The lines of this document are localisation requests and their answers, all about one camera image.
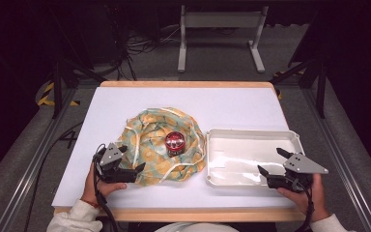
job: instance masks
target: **hand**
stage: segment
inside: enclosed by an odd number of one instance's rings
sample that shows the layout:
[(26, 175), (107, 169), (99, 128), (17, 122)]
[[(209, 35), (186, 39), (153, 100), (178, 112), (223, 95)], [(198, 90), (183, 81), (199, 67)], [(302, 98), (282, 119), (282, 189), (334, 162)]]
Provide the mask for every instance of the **hand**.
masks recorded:
[[(98, 204), (98, 200), (95, 195), (95, 186), (93, 182), (93, 172), (95, 171), (95, 166), (92, 164), (90, 166), (90, 171), (86, 177), (86, 183), (83, 190), (81, 200), (88, 201), (94, 204)], [(113, 183), (107, 184), (103, 181), (98, 181), (98, 190), (104, 197), (107, 197), (111, 192), (120, 189), (126, 189), (128, 186), (125, 183)]]
[[(295, 193), (285, 188), (278, 188), (277, 191), (297, 204), (299, 210), (306, 215), (308, 210), (308, 197), (306, 196), (305, 192)], [(312, 201), (315, 208), (311, 219), (312, 222), (325, 219), (330, 216), (327, 208), (325, 207), (325, 194), (321, 174), (313, 174)]]

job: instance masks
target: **white tray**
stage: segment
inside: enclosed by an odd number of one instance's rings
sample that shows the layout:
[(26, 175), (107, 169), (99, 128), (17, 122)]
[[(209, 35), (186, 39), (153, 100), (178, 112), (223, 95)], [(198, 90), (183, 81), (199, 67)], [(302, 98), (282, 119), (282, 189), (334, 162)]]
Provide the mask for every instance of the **white tray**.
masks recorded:
[(304, 153), (300, 136), (291, 130), (222, 130), (207, 133), (207, 181), (215, 187), (250, 186), (267, 188), (257, 165), (270, 174), (284, 175), (285, 158), (276, 148)]

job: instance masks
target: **red object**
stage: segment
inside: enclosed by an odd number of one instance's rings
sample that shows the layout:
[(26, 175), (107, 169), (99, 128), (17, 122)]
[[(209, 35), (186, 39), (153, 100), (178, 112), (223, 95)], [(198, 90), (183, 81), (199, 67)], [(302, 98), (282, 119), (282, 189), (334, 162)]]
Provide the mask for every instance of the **red object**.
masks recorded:
[(184, 152), (186, 139), (180, 132), (172, 131), (165, 136), (165, 146), (167, 147), (168, 156), (175, 157)]

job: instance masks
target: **white sleeve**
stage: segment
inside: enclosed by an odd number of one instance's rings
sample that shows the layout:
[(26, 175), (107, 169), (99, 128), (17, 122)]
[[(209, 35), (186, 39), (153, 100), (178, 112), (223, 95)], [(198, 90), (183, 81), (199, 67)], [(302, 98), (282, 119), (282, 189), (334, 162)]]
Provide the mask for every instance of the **white sleeve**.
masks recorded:
[(348, 232), (348, 230), (343, 228), (336, 215), (311, 222), (309, 225), (313, 232)]
[(101, 231), (102, 224), (95, 220), (99, 209), (77, 200), (69, 212), (55, 215), (47, 226), (47, 232)]

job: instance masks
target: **patterned cloth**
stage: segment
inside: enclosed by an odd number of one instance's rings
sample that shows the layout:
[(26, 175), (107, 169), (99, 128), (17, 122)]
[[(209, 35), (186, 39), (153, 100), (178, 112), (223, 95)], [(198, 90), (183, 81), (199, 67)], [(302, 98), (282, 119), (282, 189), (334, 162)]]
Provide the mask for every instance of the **patterned cloth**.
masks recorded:
[[(185, 137), (185, 152), (173, 158), (168, 156), (164, 141), (171, 131), (178, 131)], [(164, 180), (184, 181), (206, 166), (203, 133), (192, 117), (175, 108), (142, 111), (128, 120), (116, 145), (128, 146), (121, 167), (135, 168), (146, 162), (135, 182), (141, 186)]]

